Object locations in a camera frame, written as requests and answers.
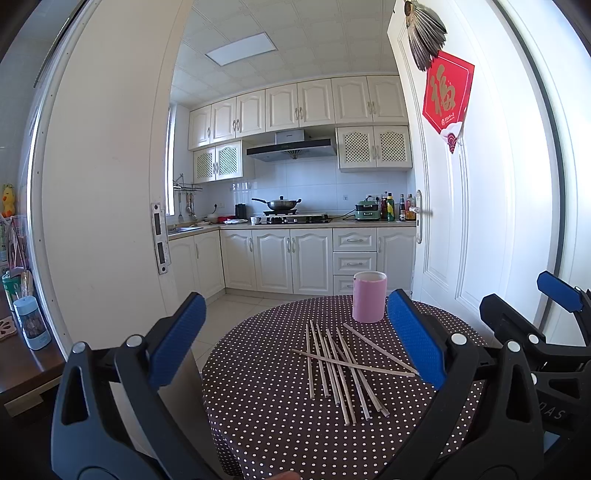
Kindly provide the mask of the red fu door decoration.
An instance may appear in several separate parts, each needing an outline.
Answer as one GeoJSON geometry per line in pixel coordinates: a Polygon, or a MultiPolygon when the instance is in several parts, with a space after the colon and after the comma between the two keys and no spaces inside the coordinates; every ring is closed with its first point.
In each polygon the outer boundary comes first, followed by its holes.
{"type": "Polygon", "coordinates": [[[427,70],[423,116],[454,153],[460,139],[475,66],[447,52],[440,51],[427,70]]]}

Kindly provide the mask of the feather fan decoration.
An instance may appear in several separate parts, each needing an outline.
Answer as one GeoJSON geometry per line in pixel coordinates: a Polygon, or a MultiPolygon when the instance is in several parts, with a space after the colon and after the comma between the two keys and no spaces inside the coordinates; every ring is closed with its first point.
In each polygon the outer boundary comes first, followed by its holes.
{"type": "Polygon", "coordinates": [[[418,1],[404,2],[410,50],[420,71],[427,71],[446,42],[447,29],[439,15],[418,1]]]}

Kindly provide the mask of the lower kitchen cabinets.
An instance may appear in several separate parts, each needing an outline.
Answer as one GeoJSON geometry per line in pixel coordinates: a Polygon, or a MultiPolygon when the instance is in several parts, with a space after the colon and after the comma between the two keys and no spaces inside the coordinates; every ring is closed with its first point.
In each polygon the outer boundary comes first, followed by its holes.
{"type": "Polygon", "coordinates": [[[179,294],[225,290],[276,295],[346,295],[360,272],[387,275],[387,289],[412,289],[416,228],[351,222],[179,229],[169,237],[179,294]]]}

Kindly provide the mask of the yellow duck toy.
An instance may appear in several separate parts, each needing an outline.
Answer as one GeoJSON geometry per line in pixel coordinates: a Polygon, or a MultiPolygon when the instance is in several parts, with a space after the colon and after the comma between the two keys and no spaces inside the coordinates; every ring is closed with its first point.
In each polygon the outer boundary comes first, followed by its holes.
{"type": "Polygon", "coordinates": [[[3,186],[1,203],[3,218],[10,218],[16,214],[16,197],[12,184],[5,184],[3,186]]]}

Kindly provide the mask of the kitchen cabinets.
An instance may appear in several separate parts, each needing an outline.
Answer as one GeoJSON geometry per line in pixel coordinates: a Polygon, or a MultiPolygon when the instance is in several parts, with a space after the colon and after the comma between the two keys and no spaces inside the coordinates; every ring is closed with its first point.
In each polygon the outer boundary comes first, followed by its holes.
{"type": "Polygon", "coordinates": [[[401,80],[345,76],[256,90],[193,110],[188,150],[197,183],[245,178],[249,147],[276,142],[276,132],[304,130],[335,139],[342,170],[413,166],[401,80]]]}
{"type": "Polygon", "coordinates": [[[169,237],[179,294],[225,290],[276,295],[346,295],[360,272],[387,275],[387,289],[412,289],[416,228],[351,222],[179,229],[169,237]]]}

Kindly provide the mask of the range hood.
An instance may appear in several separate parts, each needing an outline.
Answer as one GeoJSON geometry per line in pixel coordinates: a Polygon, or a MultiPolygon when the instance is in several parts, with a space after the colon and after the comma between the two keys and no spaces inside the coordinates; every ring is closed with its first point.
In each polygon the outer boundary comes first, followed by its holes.
{"type": "Polygon", "coordinates": [[[245,155],[263,162],[273,162],[334,157],[337,150],[334,138],[312,138],[300,129],[276,132],[276,142],[246,148],[245,155]]]}

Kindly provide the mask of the door lock strike plate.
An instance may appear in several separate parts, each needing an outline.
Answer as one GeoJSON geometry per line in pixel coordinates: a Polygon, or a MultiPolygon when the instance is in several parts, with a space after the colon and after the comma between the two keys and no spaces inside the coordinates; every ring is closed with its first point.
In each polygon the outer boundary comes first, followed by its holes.
{"type": "Polygon", "coordinates": [[[168,272],[170,254],[165,213],[159,202],[150,204],[150,225],[158,274],[163,275],[168,272]]]}

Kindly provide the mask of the brown polka dot tablecloth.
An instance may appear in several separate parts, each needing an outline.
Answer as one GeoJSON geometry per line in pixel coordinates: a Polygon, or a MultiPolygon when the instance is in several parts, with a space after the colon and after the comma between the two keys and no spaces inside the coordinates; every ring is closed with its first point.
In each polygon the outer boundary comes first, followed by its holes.
{"type": "Polygon", "coordinates": [[[325,398],[318,361],[311,359],[315,399],[308,395],[305,325],[320,325],[339,344],[341,330],[356,362],[402,367],[346,330],[348,323],[380,347],[409,357],[389,320],[359,324],[349,296],[298,300],[239,323],[204,365],[205,407],[223,470],[243,479],[267,479],[293,470],[304,479],[372,479],[410,437],[435,389],[419,377],[366,372],[360,383],[370,411],[365,420],[351,372],[344,368],[356,426],[325,398]]]}

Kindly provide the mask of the gas stove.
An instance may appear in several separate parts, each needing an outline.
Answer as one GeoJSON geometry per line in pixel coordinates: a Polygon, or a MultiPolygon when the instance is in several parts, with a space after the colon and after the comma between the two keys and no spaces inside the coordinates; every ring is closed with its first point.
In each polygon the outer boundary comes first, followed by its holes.
{"type": "Polygon", "coordinates": [[[266,212],[263,216],[263,224],[324,224],[331,222],[332,219],[325,213],[303,213],[298,214],[296,210],[284,213],[266,212]]]}

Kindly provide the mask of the green electric cooker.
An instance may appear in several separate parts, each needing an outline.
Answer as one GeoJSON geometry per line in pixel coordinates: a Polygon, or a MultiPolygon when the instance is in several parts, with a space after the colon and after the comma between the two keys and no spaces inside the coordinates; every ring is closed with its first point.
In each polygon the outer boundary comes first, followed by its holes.
{"type": "Polygon", "coordinates": [[[381,203],[374,196],[356,203],[356,221],[379,221],[381,219],[381,203]]]}

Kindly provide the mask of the ceiling light panel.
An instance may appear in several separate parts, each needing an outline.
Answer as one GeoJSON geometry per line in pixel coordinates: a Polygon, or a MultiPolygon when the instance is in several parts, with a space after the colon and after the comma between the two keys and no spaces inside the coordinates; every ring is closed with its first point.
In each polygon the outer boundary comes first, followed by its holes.
{"type": "Polygon", "coordinates": [[[216,65],[226,65],[276,51],[276,45],[266,32],[245,37],[213,49],[205,56],[216,65]]]}

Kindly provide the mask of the pink cylindrical utensil holder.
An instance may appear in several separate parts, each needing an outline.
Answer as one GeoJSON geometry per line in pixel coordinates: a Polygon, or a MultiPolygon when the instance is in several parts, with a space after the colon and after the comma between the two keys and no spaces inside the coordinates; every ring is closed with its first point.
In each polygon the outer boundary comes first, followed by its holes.
{"type": "Polygon", "coordinates": [[[362,271],[353,276],[353,320],[377,323],[385,316],[388,277],[379,271],[362,271]]]}

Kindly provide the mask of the upper kitchen cabinets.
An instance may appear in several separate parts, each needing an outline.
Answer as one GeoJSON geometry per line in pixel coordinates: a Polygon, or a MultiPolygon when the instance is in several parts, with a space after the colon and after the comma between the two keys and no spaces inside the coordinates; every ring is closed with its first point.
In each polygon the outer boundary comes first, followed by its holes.
{"type": "Polygon", "coordinates": [[[342,170],[413,166],[401,80],[345,76],[256,90],[193,110],[188,150],[197,183],[245,178],[249,147],[276,142],[276,132],[304,130],[335,139],[342,170]]]}

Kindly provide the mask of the white open door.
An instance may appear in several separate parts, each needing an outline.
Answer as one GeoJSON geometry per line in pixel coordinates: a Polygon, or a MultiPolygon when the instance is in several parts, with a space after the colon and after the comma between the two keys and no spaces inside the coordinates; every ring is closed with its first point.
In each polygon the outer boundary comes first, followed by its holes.
{"type": "Polygon", "coordinates": [[[412,294],[489,330],[479,306],[497,294],[531,323],[548,315],[538,275],[557,261],[556,148],[538,79],[505,1],[434,1],[444,49],[475,68],[455,144],[424,116],[441,88],[410,50],[405,5],[388,37],[407,105],[420,210],[412,294]]]}

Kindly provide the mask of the green bottle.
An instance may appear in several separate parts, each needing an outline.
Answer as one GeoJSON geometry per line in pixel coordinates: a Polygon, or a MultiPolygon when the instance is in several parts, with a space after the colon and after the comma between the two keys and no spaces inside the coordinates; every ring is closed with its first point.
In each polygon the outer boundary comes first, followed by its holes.
{"type": "Polygon", "coordinates": [[[389,193],[386,200],[387,220],[394,222],[396,220],[396,204],[394,203],[393,194],[389,193]]]}

